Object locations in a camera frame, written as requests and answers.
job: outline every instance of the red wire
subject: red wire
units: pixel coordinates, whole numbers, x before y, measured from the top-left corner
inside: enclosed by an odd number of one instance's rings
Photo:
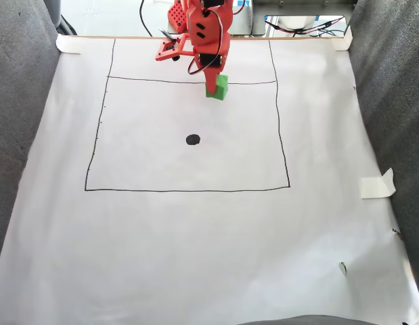
[[[244,9],[244,5],[245,5],[245,0],[242,0],[241,8],[239,8],[239,10],[237,12],[234,12],[234,15],[239,14],[241,12],[241,10]]]

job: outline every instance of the green block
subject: green block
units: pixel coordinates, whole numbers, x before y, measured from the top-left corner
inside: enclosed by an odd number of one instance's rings
[[[225,94],[229,88],[229,83],[227,82],[227,76],[223,76],[219,74],[217,76],[217,88],[215,89],[215,93],[209,93],[208,89],[206,88],[206,96],[208,98],[215,98],[217,100],[224,100]]]

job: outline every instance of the black cable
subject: black cable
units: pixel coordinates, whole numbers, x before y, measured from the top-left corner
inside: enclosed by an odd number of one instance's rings
[[[243,0],[241,8],[239,8],[239,10],[237,12],[234,12],[234,15],[239,14],[244,9],[244,5],[245,5],[245,0]]]
[[[274,27],[276,30],[280,30],[280,31],[285,32],[285,33],[290,33],[290,34],[296,33],[298,35],[306,35],[306,34],[315,32],[317,30],[322,30],[322,29],[328,28],[328,27],[332,26],[333,24],[341,21],[342,19],[343,19],[343,17],[333,19],[333,20],[330,20],[329,22],[324,22],[323,24],[320,24],[320,25],[317,25],[317,26],[314,26],[314,27],[311,27],[311,28],[306,28],[306,29],[304,29],[304,28],[297,28],[297,29],[283,28],[283,27],[274,25],[274,24],[268,22],[267,20],[265,21],[265,23]]]
[[[63,17],[63,15],[61,15],[61,17],[63,18],[63,20],[65,21],[65,23],[68,25],[68,27],[69,27],[69,29],[71,30],[71,32],[74,34],[74,35],[77,35],[77,33],[76,33],[76,31],[75,31],[75,29],[74,29],[74,27],[72,27],[72,25],[65,19],[65,17]]]
[[[345,33],[343,30],[339,30],[339,29],[326,30],[324,28],[321,28],[321,29],[319,29],[319,31],[322,31],[322,32],[318,35],[310,35],[310,36],[311,37],[321,37],[323,34],[329,34],[331,36],[337,36],[337,35],[334,34],[334,32]]]
[[[141,23],[143,24],[143,27],[146,29],[146,32],[148,32],[148,34],[152,37],[152,34],[148,30],[148,27],[146,27],[146,25],[144,24],[143,16],[141,15],[141,9],[143,8],[143,3],[144,3],[144,0],[141,0],[141,3],[140,3],[140,20],[141,20]]]

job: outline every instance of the white paper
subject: white paper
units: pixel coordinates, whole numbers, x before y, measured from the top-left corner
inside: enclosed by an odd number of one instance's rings
[[[62,53],[68,54],[81,54],[81,48],[83,46],[83,39],[76,37],[69,37],[58,34],[56,39],[56,47]]]
[[[220,102],[203,84],[106,84],[113,42],[87,39],[81,55],[60,57],[1,254],[0,324],[418,321],[389,199],[358,192],[358,179],[379,169],[346,53],[328,40],[271,41],[271,51],[268,41],[232,40],[231,83],[274,81],[271,54],[278,82],[229,85]],[[186,74],[188,58],[155,62],[159,40],[115,46],[111,76],[202,81]],[[225,105],[233,100],[240,105]],[[185,142],[191,133],[201,134],[196,146]],[[286,163],[272,142],[279,136]],[[224,156],[228,173],[216,175]],[[126,191],[263,189],[287,179],[279,190]]]
[[[361,198],[387,198],[395,192],[391,168],[382,177],[361,179]]]
[[[349,26],[346,30],[346,33],[343,37],[334,37],[331,38],[332,45],[336,51],[347,51],[352,44],[353,36],[352,29]]]

